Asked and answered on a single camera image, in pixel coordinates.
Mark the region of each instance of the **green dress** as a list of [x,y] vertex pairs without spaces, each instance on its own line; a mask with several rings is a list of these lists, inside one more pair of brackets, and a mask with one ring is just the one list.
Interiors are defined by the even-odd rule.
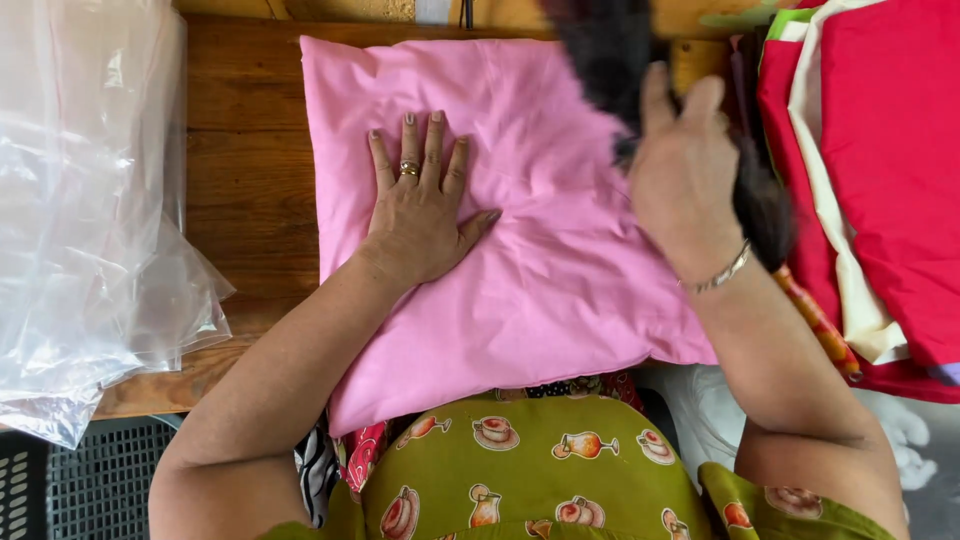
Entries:
[[321,529],[262,540],[894,540],[802,489],[755,486],[715,463],[701,496],[661,433],[596,395],[499,402],[483,394],[421,415],[357,496],[340,482]]

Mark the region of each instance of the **bracelet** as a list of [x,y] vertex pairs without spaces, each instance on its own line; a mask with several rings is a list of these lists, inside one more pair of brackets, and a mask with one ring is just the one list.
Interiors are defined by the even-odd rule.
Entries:
[[713,276],[712,278],[710,278],[705,282],[699,282],[699,283],[694,283],[693,285],[688,285],[683,281],[677,281],[677,285],[682,285],[684,289],[687,290],[687,292],[692,292],[693,294],[700,294],[704,291],[714,289],[724,284],[726,281],[732,278],[733,274],[736,274],[736,272],[740,268],[743,268],[743,265],[747,263],[747,259],[749,257],[750,257],[750,240],[744,240],[743,249],[740,250],[739,255],[737,255],[736,258],[733,260],[733,262],[729,266],[724,268],[722,272],[720,272],[716,276]]

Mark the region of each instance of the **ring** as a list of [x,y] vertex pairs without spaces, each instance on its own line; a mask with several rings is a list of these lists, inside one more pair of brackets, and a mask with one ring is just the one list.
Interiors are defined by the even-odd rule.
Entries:
[[420,175],[420,166],[412,161],[401,161],[400,162],[400,176],[409,174],[412,176]]

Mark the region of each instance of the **cream fabric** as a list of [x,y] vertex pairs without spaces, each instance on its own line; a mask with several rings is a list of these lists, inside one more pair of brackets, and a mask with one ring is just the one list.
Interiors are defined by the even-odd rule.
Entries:
[[844,338],[867,361],[882,364],[909,357],[906,338],[886,306],[870,287],[852,250],[856,235],[833,193],[820,155],[823,134],[821,112],[820,38],[824,20],[833,14],[862,8],[883,0],[828,0],[806,29],[788,110],[806,164],[814,207],[824,233],[837,252],[836,270],[843,311]]

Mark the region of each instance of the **pink pillowcase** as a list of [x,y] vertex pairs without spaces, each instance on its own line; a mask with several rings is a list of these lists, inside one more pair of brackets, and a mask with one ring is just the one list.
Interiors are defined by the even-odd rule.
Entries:
[[357,49],[302,37],[317,165],[320,277],[366,236],[367,132],[399,152],[401,118],[444,110],[445,147],[470,136],[461,217],[503,209],[492,233],[396,308],[330,399],[330,434],[494,387],[637,364],[716,363],[677,279],[636,226],[611,166],[618,123],[590,108],[561,46],[407,41]]

